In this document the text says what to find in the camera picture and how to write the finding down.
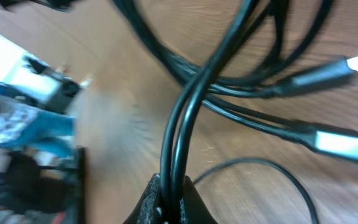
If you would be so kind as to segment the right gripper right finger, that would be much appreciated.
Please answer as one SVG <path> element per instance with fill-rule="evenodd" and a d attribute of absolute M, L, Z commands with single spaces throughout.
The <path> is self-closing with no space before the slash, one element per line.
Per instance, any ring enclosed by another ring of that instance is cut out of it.
<path fill-rule="evenodd" d="M 184 224 L 217 224 L 188 176 L 185 177 L 183 186 L 180 215 L 180 223 Z"/>

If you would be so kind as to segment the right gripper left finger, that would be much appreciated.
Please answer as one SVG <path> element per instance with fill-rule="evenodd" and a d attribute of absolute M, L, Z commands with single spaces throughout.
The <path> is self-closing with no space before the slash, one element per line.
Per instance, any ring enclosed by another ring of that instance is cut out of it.
<path fill-rule="evenodd" d="M 160 175 L 154 174 L 124 224 L 158 224 L 161 223 Z"/>

